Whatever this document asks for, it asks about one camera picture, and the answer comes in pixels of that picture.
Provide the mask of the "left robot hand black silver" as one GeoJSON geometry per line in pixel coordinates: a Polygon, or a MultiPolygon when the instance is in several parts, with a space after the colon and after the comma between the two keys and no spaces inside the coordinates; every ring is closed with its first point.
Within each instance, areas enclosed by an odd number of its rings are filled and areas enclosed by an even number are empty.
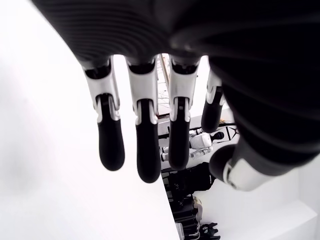
{"type": "Polygon", "coordinates": [[[36,0],[86,75],[99,156],[119,170],[125,149],[114,55],[125,57],[136,115],[137,170],[161,171],[157,55],[170,64],[168,160],[189,160],[190,110],[200,59],[210,66],[201,127],[214,132],[228,103],[237,144],[213,154],[213,176],[251,191],[320,153],[320,3],[317,0],[36,0]]]}

